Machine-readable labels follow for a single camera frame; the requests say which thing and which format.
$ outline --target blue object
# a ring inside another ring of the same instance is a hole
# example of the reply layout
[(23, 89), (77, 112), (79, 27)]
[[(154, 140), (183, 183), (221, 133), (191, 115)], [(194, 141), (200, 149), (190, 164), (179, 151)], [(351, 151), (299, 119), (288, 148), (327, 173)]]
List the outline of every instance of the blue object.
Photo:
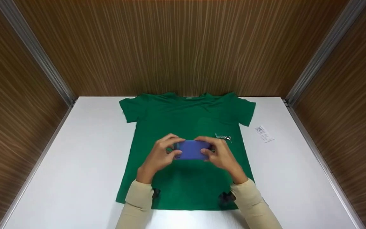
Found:
[(177, 158), (179, 160), (205, 160), (207, 155), (201, 153), (201, 149), (210, 149), (211, 144), (208, 142), (186, 140), (175, 145), (175, 149), (182, 151), (182, 154)]

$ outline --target beige sleeve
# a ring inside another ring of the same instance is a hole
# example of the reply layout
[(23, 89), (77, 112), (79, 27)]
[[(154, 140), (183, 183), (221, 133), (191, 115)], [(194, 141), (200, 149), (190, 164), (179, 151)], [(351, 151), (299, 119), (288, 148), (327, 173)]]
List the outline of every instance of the beige sleeve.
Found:
[(251, 179), (243, 184), (232, 184), (231, 192), (250, 229), (282, 229)]
[(116, 229), (144, 229), (149, 220), (153, 189), (150, 184), (133, 181)]

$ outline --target brown wall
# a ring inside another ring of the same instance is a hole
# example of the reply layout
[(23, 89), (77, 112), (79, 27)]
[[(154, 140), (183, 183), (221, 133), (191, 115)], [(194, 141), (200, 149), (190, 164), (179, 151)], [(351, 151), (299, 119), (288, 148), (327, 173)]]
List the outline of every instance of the brown wall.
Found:
[(0, 220), (66, 110), (0, 13)]
[(296, 113), (366, 225), (366, 10), (303, 93)]
[(76, 96), (285, 97), (348, 0), (16, 0)]

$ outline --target t-shirt sleeve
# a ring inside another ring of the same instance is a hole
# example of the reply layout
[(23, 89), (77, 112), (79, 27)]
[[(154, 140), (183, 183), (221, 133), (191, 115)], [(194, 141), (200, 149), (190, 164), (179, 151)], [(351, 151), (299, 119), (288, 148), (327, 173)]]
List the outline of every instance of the t-shirt sleeve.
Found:
[(244, 126), (249, 126), (254, 115), (256, 103), (234, 97), (232, 100), (232, 111), (235, 118)]
[(133, 99), (123, 99), (119, 102), (119, 105), (124, 112), (126, 122), (136, 122), (145, 115), (148, 107), (148, 96), (141, 94)]

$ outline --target white label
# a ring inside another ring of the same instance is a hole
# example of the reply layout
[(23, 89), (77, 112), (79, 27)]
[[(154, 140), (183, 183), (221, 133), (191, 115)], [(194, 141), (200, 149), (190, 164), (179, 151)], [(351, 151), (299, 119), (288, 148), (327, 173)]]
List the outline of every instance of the white label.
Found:
[(268, 131), (263, 126), (256, 127), (255, 131), (259, 134), (260, 138), (265, 143), (270, 142), (274, 139), (272, 136), (269, 135)]

